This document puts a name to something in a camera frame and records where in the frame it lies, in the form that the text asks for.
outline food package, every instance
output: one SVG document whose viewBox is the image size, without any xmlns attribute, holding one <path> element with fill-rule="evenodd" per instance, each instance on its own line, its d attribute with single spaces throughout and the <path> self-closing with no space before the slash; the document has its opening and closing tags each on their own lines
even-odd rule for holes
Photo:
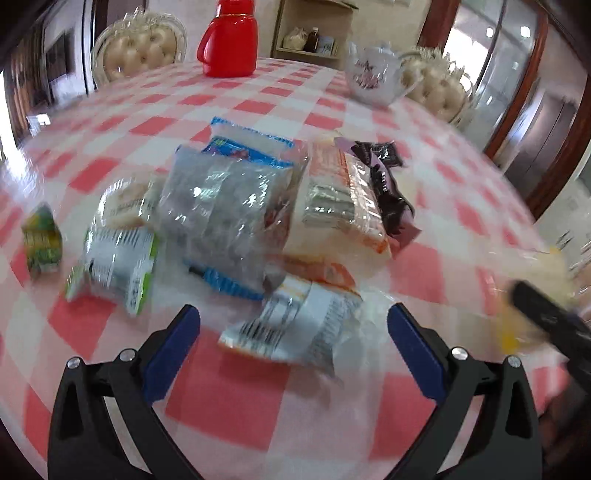
<svg viewBox="0 0 591 480">
<path fill-rule="evenodd" d="M 156 175 L 118 180 L 100 198 L 93 223 L 112 229 L 154 226 L 163 185 L 164 177 Z"/>
<path fill-rule="evenodd" d="M 310 143 L 308 157 L 283 249 L 285 268 L 310 264 L 304 276 L 315 280 L 318 264 L 338 265 L 355 283 L 373 277 L 391 254 L 369 167 L 325 142 Z"/>
<path fill-rule="evenodd" d="M 137 315 L 148 297 L 157 250 L 157 238 L 146 227 L 89 229 L 82 257 L 67 281 L 66 301 L 90 293 Z"/>
<path fill-rule="evenodd" d="M 206 280 L 214 269 L 260 296 L 267 253 L 281 249 L 269 232 L 291 170 L 180 147 L 160 200 L 162 230 Z M 210 285 L 232 293 L 219 288 L 227 282 Z"/>
<path fill-rule="evenodd" d="M 511 305 L 509 292 L 517 280 L 525 280 L 545 294 L 556 305 L 573 310 L 574 284 L 561 253 L 513 248 L 490 252 L 497 275 L 488 284 L 494 289 L 497 313 L 496 331 L 505 355 L 526 352 L 547 340 L 546 334 Z"/>
<path fill-rule="evenodd" d="M 303 50 L 308 34 L 303 28 L 295 27 L 285 37 L 283 37 L 283 48 L 288 50 Z"/>
<path fill-rule="evenodd" d="M 240 158 L 271 167 L 293 166 L 290 160 L 282 160 L 283 153 L 294 146 L 291 140 L 241 127 L 219 117 L 214 117 L 210 125 L 212 136 L 203 152 Z"/>
<path fill-rule="evenodd" d="M 361 303 L 358 295 L 287 275 L 261 314 L 226 329 L 219 343 L 262 359 L 317 367 L 334 377 L 335 347 Z"/>
<path fill-rule="evenodd" d="M 356 141 L 351 146 L 351 150 L 366 165 L 371 165 L 373 163 L 372 157 L 375 156 L 386 168 L 404 166 L 394 142 L 371 143 Z"/>
<path fill-rule="evenodd" d="M 56 271 L 61 262 L 62 240 L 49 205 L 39 205 L 25 220 L 21 229 L 31 278 Z"/>
<path fill-rule="evenodd" d="M 409 172 L 397 169 L 393 175 L 390 168 L 402 166 L 394 143 L 373 144 L 370 142 L 352 142 L 343 137 L 335 138 L 335 146 L 354 154 L 364 165 L 370 167 L 371 185 L 378 202 L 386 233 L 391 238 L 392 255 L 418 237 L 420 230 L 414 224 L 415 210 L 402 190 L 415 194 L 415 181 Z"/>
</svg>

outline glass cabinet door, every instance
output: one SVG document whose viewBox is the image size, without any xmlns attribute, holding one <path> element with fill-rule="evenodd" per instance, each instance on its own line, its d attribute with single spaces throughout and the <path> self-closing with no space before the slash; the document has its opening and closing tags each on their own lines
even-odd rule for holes
<svg viewBox="0 0 591 480">
<path fill-rule="evenodd" d="M 537 21 L 537 13 L 523 0 L 463 0 L 460 5 L 445 52 L 458 67 L 465 66 L 473 83 L 480 80 L 479 100 L 463 132 L 480 150 L 495 134 L 521 84 Z M 472 48 L 467 41 L 461 48 L 460 34 L 472 40 Z"/>
</svg>

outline ornate chair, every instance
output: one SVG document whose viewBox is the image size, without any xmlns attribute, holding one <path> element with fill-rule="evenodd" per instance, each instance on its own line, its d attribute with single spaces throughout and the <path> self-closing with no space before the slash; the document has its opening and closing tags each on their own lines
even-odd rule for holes
<svg viewBox="0 0 591 480">
<path fill-rule="evenodd" d="M 443 56 L 439 49 L 416 47 L 402 56 L 406 67 L 402 82 L 409 86 L 421 75 L 424 78 L 407 97 L 460 129 L 469 122 L 476 92 L 470 77 L 464 69 L 455 67 L 456 62 L 451 61 L 449 54 Z"/>
<path fill-rule="evenodd" d="M 100 34 L 92 49 L 92 76 L 100 87 L 182 62 L 186 49 L 187 33 L 178 18 L 138 8 Z"/>
</svg>

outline bottle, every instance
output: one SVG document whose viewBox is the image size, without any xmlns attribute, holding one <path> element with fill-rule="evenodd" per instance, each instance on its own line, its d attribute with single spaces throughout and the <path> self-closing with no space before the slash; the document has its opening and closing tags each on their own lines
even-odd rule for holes
<svg viewBox="0 0 591 480">
<path fill-rule="evenodd" d="M 219 0 L 197 59 L 209 77 L 247 77 L 255 71 L 258 29 L 254 0 Z"/>
<path fill-rule="evenodd" d="M 304 45 L 304 51 L 309 51 L 311 53 L 316 52 L 316 48 L 318 47 L 318 27 L 314 27 L 308 35 L 308 40 L 306 41 L 306 45 Z"/>
</svg>

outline table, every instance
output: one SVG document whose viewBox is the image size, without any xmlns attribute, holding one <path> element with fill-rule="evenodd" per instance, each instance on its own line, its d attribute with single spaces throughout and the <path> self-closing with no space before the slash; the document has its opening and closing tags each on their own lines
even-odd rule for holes
<svg viewBox="0 0 591 480">
<path fill-rule="evenodd" d="M 495 305 L 487 282 L 494 266 L 483 252 L 544 245 L 512 187 L 457 131 L 410 100 L 387 111 L 361 105 L 348 98 L 343 73 L 331 69 L 260 59 L 252 77 L 208 79 L 199 64 L 176 64 L 101 88 L 52 120 L 2 169 L 0 417 L 47 476 L 47 433 L 66 361 L 75 355 L 108 361 L 137 348 L 189 301 L 201 311 L 202 333 L 154 408 L 202 475 L 382 479 L 433 409 L 382 319 L 376 320 L 381 341 L 359 368 L 343 372 L 340 385 L 306 369 L 220 350 L 219 332 L 246 313 L 229 309 L 237 300 L 213 294 L 197 279 L 189 286 L 165 281 L 136 319 L 101 299 L 64 301 L 64 281 L 105 187 L 132 172 L 167 171 L 179 144 L 201 149 L 215 115 L 300 140 L 334 129 L 357 140 L 395 140 L 417 182 L 423 232 L 378 275 L 378 284 L 450 346 L 461 342 L 477 358 L 489 354 Z M 64 234 L 64 260 L 57 278 L 33 283 L 19 225 L 42 200 Z M 559 362 L 548 349 L 524 359 L 538 408 L 565 380 Z M 457 460 L 475 415 L 448 462 Z M 114 421 L 121 431 L 121 419 Z"/>
</svg>

